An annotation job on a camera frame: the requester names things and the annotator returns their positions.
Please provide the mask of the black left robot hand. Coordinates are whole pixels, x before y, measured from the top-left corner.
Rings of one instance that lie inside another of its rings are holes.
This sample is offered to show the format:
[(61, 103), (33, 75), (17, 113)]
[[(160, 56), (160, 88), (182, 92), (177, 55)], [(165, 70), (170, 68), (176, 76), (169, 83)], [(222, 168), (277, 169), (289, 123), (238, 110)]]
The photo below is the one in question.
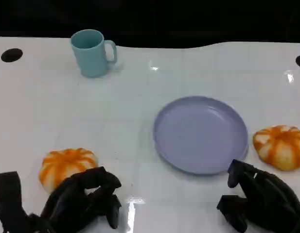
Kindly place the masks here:
[(73, 174), (50, 194), (40, 217), (57, 233), (77, 233), (99, 216), (117, 229), (121, 203), (113, 192), (120, 187), (103, 166)]

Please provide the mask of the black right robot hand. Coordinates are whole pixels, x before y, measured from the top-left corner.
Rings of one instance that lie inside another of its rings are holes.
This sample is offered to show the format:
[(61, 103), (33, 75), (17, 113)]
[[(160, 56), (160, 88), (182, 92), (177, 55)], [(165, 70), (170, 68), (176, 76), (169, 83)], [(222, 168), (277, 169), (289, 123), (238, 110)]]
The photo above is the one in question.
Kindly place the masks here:
[(228, 187), (240, 185), (245, 197), (223, 195), (217, 209), (236, 231), (244, 233), (252, 222), (274, 233), (300, 233), (300, 201), (283, 180), (239, 160), (228, 174)]

